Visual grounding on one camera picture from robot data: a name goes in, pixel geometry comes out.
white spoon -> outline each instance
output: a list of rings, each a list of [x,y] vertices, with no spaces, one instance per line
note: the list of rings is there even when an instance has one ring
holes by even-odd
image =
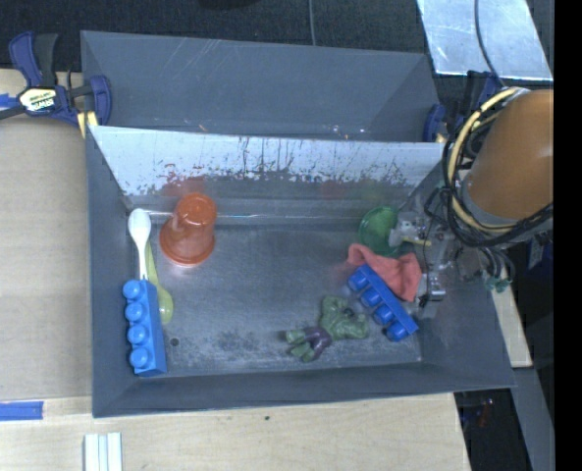
[[[140,262],[140,278],[148,280],[144,250],[151,235],[151,217],[143,209],[134,209],[130,213],[127,227],[137,247],[137,258]]]

black cable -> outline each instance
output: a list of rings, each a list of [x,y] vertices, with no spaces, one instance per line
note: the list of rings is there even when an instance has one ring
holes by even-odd
[[[474,23],[476,25],[476,36],[478,37],[478,44],[480,45],[480,50],[483,53],[483,57],[485,58],[485,63],[487,63],[489,70],[491,70],[491,73],[494,74],[494,76],[496,76],[500,85],[502,87],[506,87],[506,84],[504,84],[503,80],[500,78],[500,76],[498,75],[498,72],[494,68],[493,63],[492,63],[491,59],[489,58],[489,54],[487,53],[485,43],[483,42],[483,35],[482,35],[481,30],[480,30],[478,2],[479,2],[479,0],[474,0]]]
[[[312,45],[317,45],[317,38],[314,31],[314,13],[312,11],[312,0],[308,0],[308,21],[310,23],[310,38]]]

plastic toy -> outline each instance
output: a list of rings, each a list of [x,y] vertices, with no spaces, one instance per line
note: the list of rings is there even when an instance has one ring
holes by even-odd
[[[319,325],[290,330],[286,337],[292,345],[291,354],[308,362],[318,359],[333,341],[365,339],[368,331],[364,314],[356,314],[344,298],[326,296],[321,303]]]
[[[368,265],[358,267],[347,284],[360,292],[360,302],[365,307],[373,309],[374,321],[385,328],[389,340],[400,341],[419,330],[397,297]]]
[[[148,280],[129,280],[123,285],[127,299],[125,317],[130,322],[127,340],[132,345],[130,364],[141,377],[166,373],[166,351],[157,303],[157,288]]]

wooden surface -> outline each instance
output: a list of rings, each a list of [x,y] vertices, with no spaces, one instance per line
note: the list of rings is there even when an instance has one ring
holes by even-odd
[[[24,80],[20,74],[0,70],[0,93],[15,94],[23,87]],[[13,131],[22,132],[26,141],[31,142],[32,138],[39,137],[39,131],[43,129],[45,134],[42,139],[51,138],[51,144],[57,144],[53,143],[57,140],[53,137],[53,131],[59,131],[61,136],[67,138],[59,143],[64,147],[69,145],[68,151],[74,154],[75,145],[79,143],[74,142],[75,137],[80,140],[80,136],[75,135],[72,128],[55,121],[38,121],[25,116],[15,119],[0,127],[0,160],[5,162],[5,159],[11,159],[5,164],[6,167],[24,158],[23,152],[3,156],[5,143],[9,141],[9,145],[12,145],[13,141],[11,136],[5,139],[6,134]],[[38,145],[32,151],[36,153],[26,157],[29,168],[19,172],[19,167],[14,176],[12,173],[0,177],[0,184],[5,183],[5,189],[0,190],[0,195],[12,200],[11,204],[14,198],[13,193],[10,193],[12,181],[19,185],[18,190],[24,186],[24,193],[37,193],[27,189],[27,183],[21,183],[34,178],[27,175],[31,172],[30,167],[43,180],[48,180],[49,176],[52,178],[52,174],[44,170],[54,170],[55,174],[66,172],[66,167],[50,167],[51,160],[64,156],[61,152],[66,150],[54,152],[52,147],[39,150]],[[63,182],[61,186],[79,185],[79,168],[73,167],[71,173],[69,179],[73,181]],[[11,242],[31,252],[27,263],[34,277],[42,277],[40,270],[43,271],[54,260],[59,260],[62,265],[58,270],[63,272],[58,273],[58,278],[71,278],[73,288],[78,291],[76,298],[82,299],[79,282],[86,277],[86,272],[81,270],[76,275],[67,272],[75,263],[81,267],[87,260],[86,249],[81,249],[79,245],[79,240],[86,236],[86,226],[79,223],[79,203],[71,206],[65,200],[49,201],[48,197],[43,196],[49,191],[53,190],[45,188],[39,191],[42,205],[46,209],[38,214],[44,215],[48,208],[52,208],[49,210],[51,212],[59,209],[69,213],[73,211],[72,217],[63,216],[60,220],[48,221],[54,221],[56,229],[68,225],[77,232],[72,244],[74,249],[68,249],[65,243],[57,247],[53,239],[48,238],[47,232],[41,232],[38,239],[24,245],[17,234],[7,233],[14,228],[13,222],[1,222],[0,228],[5,229],[5,236],[10,236]],[[76,201],[83,194],[83,190],[77,189]],[[25,226],[25,223],[18,222],[18,228]],[[40,251],[36,249],[39,245],[50,247]],[[3,286],[12,291],[9,275],[13,271],[5,274],[9,267],[3,264],[4,260],[0,259],[1,278],[7,278]],[[21,267],[22,264],[14,271],[21,272],[19,281],[25,285]],[[33,287],[36,294],[29,300],[23,299],[21,294],[13,294],[14,299],[18,299],[16,307],[10,299],[1,310],[0,379],[5,380],[0,380],[0,391],[14,393],[14,398],[32,398],[31,393],[39,390],[51,390],[54,394],[45,396],[48,398],[44,405],[43,420],[0,423],[0,469],[79,470],[82,468],[83,436],[87,433],[111,432],[122,433],[126,470],[470,469],[456,406],[449,393],[323,405],[94,420],[90,415],[90,397],[81,395],[87,391],[90,380],[89,304],[87,301],[83,304],[77,302],[66,311],[70,302],[64,302],[62,305],[65,311],[51,309],[49,312],[50,306],[56,305],[54,302],[63,298],[61,288],[53,289],[61,281],[53,282],[54,285],[51,282],[52,279],[48,278],[40,280]],[[0,300],[11,296],[5,291],[5,294],[0,293]],[[45,304],[44,298],[40,296],[44,296],[49,303]],[[509,292],[496,298],[496,305],[507,337],[511,362],[514,366],[529,366],[530,355]],[[38,321],[41,323],[35,321],[29,326],[26,323],[27,313],[39,314]],[[14,340],[18,338],[16,335],[19,331],[26,334],[29,343],[32,341],[39,355],[30,347],[18,347]],[[8,346],[20,350],[20,355],[3,349]],[[35,366],[39,360],[51,365],[50,369],[45,371]],[[71,387],[75,379],[80,384]]]

